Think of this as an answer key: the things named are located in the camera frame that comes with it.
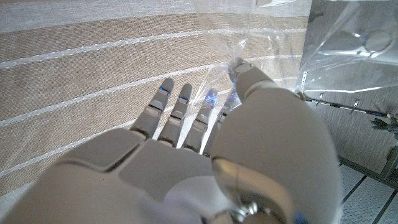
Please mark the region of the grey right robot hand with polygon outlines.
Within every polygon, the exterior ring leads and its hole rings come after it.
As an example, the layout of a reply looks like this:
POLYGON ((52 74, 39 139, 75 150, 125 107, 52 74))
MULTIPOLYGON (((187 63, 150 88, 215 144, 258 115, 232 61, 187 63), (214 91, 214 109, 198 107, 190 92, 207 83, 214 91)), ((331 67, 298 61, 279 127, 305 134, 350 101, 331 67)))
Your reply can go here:
POLYGON ((182 145, 192 94, 163 81, 129 129, 113 129, 59 158, 4 223, 338 223, 341 180, 321 118, 297 94, 238 60, 231 96, 210 125, 210 90, 182 145))

